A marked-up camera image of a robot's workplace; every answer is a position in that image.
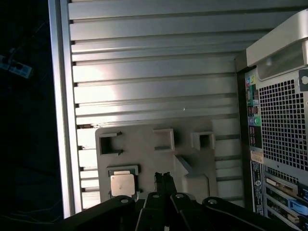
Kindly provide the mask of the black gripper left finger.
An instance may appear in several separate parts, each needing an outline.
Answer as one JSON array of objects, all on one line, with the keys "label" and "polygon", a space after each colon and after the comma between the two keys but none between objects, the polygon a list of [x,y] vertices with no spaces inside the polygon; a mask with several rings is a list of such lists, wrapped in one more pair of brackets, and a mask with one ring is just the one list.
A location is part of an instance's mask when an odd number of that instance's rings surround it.
[{"label": "black gripper left finger", "polygon": [[156,172],[155,191],[138,199],[120,195],[63,220],[64,231],[163,231],[167,174]]}]

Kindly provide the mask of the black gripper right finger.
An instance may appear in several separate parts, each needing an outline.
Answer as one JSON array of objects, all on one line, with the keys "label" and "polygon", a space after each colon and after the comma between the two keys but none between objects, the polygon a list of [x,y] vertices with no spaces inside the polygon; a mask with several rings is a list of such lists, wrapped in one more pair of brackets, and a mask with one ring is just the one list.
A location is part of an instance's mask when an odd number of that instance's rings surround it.
[{"label": "black gripper right finger", "polygon": [[189,193],[178,192],[169,172],[164,173],[170,231],[293,231],[272,220],[219,197],[201,203]]}]

